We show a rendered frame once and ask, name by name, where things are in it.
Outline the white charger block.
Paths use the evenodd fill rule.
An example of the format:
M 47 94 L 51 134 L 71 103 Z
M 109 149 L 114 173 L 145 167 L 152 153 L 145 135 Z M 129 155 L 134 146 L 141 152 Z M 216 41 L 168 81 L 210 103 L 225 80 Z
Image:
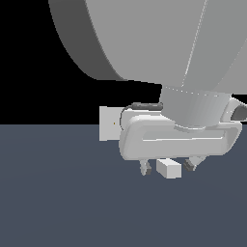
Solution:
M 156 171 L 164 178 L 180 178 L 181 165 L 170 158 L 157 159 Z

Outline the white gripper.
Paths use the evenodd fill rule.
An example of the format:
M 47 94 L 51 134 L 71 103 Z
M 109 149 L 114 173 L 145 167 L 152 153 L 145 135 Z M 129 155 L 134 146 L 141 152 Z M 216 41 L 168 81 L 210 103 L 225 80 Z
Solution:
M 230 101 L 217 125 L 185 128 L 147 108 L 125 108 L 121 114 L 119 148 L 124 160 L 141 160 L 143 176 L 151 173 L 147 159 L 189 157 L 184 160 L 186 171 L 195 171 L 204 156 L 223 155 L 235 143 L 247 122 L 247 105 Z

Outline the white wall socket plate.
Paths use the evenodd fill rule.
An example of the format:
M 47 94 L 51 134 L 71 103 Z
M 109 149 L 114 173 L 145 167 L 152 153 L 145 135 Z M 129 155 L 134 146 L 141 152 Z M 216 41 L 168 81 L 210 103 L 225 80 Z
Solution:
M 99 140 L 119 140 L 122 128 L 120 126 L 121 107 L 99 107 Z

